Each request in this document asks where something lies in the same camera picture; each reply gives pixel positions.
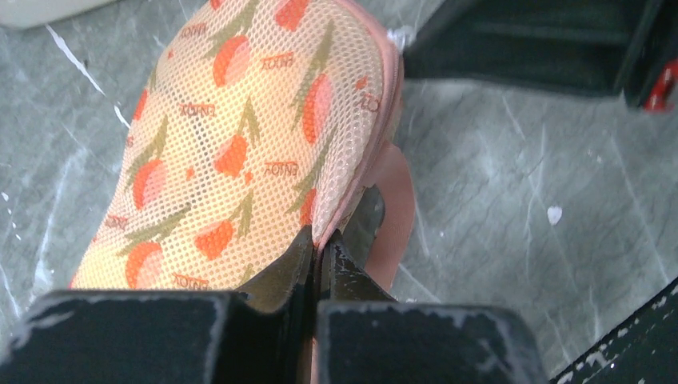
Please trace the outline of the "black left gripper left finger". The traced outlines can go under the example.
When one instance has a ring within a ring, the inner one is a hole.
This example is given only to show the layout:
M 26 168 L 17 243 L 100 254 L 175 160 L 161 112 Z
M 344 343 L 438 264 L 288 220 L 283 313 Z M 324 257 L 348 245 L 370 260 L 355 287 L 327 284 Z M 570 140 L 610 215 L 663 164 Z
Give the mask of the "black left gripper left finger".
M 1 351 L 4 383 L 306 383 L 315 249 L 303 227 L 235 290 L 58 290 Z

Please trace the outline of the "tulip print mesh laundry bag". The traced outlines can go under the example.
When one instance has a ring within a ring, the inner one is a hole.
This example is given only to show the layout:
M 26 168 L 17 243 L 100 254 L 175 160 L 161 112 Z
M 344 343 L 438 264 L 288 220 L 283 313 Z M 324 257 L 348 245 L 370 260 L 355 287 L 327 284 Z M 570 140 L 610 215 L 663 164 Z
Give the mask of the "tulip print mesh laundry bag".
M 356 2 L 207 2 L 150 74 L 71 287 L 231 290 L 302 229 L 323 248 L 375 187 L 385 216 L 365 268 L 389 290 L 415 216 L 393 144 L 403 77 Z

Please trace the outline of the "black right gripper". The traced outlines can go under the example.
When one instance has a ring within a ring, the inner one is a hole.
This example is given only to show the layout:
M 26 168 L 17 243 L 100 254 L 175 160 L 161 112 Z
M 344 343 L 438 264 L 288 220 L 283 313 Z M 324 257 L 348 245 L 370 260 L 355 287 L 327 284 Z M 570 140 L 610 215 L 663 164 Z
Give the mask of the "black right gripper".
M 664 110 L 674 1 L 445 1 L 404 50 L 409 79 L 468 78 Z

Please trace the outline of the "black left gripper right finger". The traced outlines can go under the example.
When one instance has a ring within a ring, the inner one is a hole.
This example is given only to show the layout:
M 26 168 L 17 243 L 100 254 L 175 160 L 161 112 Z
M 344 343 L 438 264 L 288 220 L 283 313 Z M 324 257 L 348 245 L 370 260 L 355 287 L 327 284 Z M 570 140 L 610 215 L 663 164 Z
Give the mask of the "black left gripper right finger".
M 340 232 L 321 262 L 316 382 L 546 382 L 535 338 L 511 310 L 398 302 L 355 263 Z

